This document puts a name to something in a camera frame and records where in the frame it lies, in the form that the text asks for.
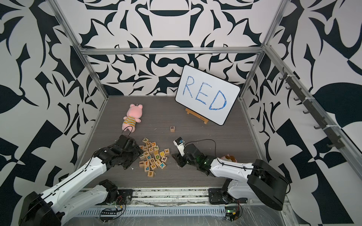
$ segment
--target black and white patterned wall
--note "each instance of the black and white patterned wall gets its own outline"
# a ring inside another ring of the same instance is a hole
[[[358,0],[292,0],[271,42],[359,149],[361,10]],[[244,100],[269,164],[291,183],[299,223],[361,225],[362,181],[279,77],[265,56]]]
[[[59,0],[86,48],[260,46],[281,0]]]
[[[68,176],[104,101],[45,0],[0,1],[1,225]]]
[[[92,55],[109,95],[175,95],[185,65],[242,86],[256,54]]]

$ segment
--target gray wooden floor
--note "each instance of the gray wooden floor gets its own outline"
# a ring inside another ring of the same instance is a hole
[[[131,103],[143,105],[142,122],[136,124],[136,131],[130,135],[139,145],[143,145],[142,139],[147,137],[157,143],[160,151],[169,148],[173,154],[177,153],[173,140],[178,137],[185,142],[210,138],[216,141],[218,157],[230,154],[238,162],[254,162],[257,158],[239,102],[235,102],[225,124],[219,126],[211,121],[205,125],[202,120],[186,114],[185,107],[177,103],[174,97],[110,96],[83,164],[95,150],[112,144],[120,136],[123,117]],[[172,125],[176,127],[175,133],[170,132]],[[201,141],[195,145],[204,154],[215,155],[212,141]],[[171,156],[165,169],[155,169],[154,178],[147,177],[144,169],[138,166],[138,161],[132,164],[132,168],[124,170],[122,166],[115,166],[86,187],[94,187],[105,179],[118,187],[209,187],[222,186],[225,182],[225,178],[206,176],[190,165],[181,168]]]

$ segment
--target pink plush toy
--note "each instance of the pink plush toy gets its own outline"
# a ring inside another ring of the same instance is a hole
[[[141,120],[139,119],[142,116],[142,105],[130,105],[130,109],[127,112],[127,116],[123,117],[125,120],[122,124],[122,130],[127,128],[131,133],[133,133],[136,130],[136,122],[140,123]]]

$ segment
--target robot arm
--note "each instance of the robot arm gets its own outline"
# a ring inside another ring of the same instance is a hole
[[[26,196],[19,225],[60,226],[93,205],[116,200],[117,186],[108,180],[100,182],[89,192],[72,197],[113,166],[122,165],[127,169],[142,153],[133,138],[121,135],[114,144],[94,152],[86,164],[60,183],[39,195],[32,192]]]
[[[172,157],[179,166],[189,164],[206,175],[230,178],[221,189],[225,202],[256,196],[272,209],[282,210],[288,182],[263,160],[257,159],[255,163],[224,161],[215,156],[204,155],[194,144],[185,146],[181,137],[176,139],[174,144],[180,153],[172,154]]]

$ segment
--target striped shirt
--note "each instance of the striped shirt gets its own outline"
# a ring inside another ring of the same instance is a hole
[[[128,116],[123,123],[136,126],[136,119],[132,116]]]

